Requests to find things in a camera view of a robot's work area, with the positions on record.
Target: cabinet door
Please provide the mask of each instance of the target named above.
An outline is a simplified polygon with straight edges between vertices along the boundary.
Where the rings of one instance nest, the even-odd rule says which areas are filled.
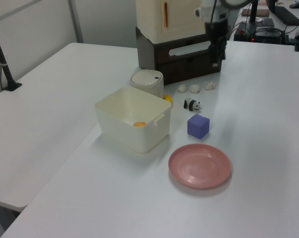
[[[162,33],[204,27],[204,23],[194,14],[199,6],[200,0],[161,0]]]

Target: white table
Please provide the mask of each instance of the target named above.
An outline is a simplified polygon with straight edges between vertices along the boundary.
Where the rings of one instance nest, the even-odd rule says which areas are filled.
[[[280,2],[283,2],[284,4],[279,4],[278,6],[285,7],[288,11],[290,11],[293,15],[295,15],[299,19],[299,8],[297,8],[297,9],[291,9],[291,8],[289,8],[289,5],[295,3],[294,0],[283,0],[283,1],[280,1]],[[247,9],[247,8],[248,7],[245,6],[245,7],[243,7],[243,8],[240,9],[239,16],[238,16],[235,24],[238,24],[238,23],[240,23],[242,21],[246,21],[246,19],[249,22],[249,17],[246,18],[246,16],[241,16],[242,10],[243,9]],[[257,9],[268,9],[268,7],[266,5],[258,5]],[[273,19],[273,21],[274,21],[274,27],[275,28],[278,28],[278,29],[280,29],[282,31],[285,30],[286,25],[275,14],[273,14],[272,12],[269,12],[269,18]],[[294,30],[295,28],[296,28],[296,26],[288,26],[286,28],[286,33]],[[230,36],[230,40],[234,39],[234,32]],[[298,32],[299,32],[299,27],[297,27],[294,31],[292,31],[291,33],[288,34],[289,38],[293,39]]]
[[[86,47],[87,57],[107,55],[94,54],[100,46]],[[210,80],[213,91],[177,92],[180,84]],[[162,143],[140,155],[96,124],[3,238],[299,238],[299,53],[228,42],[221,73],[168,85],[165,93],[174,104]],[[201,140],[186,132],[194,115],[182,107],[187,96],[199,99],[211,120]],[[222,150],[232,164],[230,179],[210,190],[179,184],[168,159],[190,143]]]
[[[70,44],[0,93],[1,206],[29,204],[97,123],[95,102],[137,66],[137,49]]]

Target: yellow ball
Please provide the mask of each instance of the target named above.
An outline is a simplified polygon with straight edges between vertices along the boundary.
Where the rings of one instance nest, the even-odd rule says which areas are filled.
[[[167,100],[168,102],[170,102],[171,104],[173,104],[173,100],[169,95],[164,95],[164,99]]]

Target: small white figurine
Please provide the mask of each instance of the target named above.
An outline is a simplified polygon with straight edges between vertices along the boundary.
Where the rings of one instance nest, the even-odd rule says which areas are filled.
[[[214,88],[215,88],[215,83],[214,82],[205,83],[205,90],[212,90]]]
[[[187,91],[187,86],[185,84],[182,84],[178,88],[178,92],[185,93]]]
[[[192,84],[190,87],[191,93],[198,93],[200,92],[200,86],[198,84]]]
[[[186,98],[184,101],[183,108],[187,108],[189,106],[189,110],[193,111],[193,109],[200,110],[200,102],[197,102],[196,100],[193,100],[192,98]]]

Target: black stand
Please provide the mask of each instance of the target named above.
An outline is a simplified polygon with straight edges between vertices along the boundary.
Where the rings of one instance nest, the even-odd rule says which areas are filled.
[[[3,90],[7,90],[7,91],[14,91],[15,89],[19,88],[22,84],[21,83],[16,83],[10,73],[10,70],[8,68],[5,56],[1,50],[0,47],[0,65],[4,71],[4,74],[6,76],[7,79],[7,87],[3,88]]]
[[[252,8],[250,10],[250,23],[255,23],[257,26],[261,27],[274,27],[274,22],[272,18],[263,18],[262,21],[256,22],[256,12],[257,12],[258,1],[252,3]]]

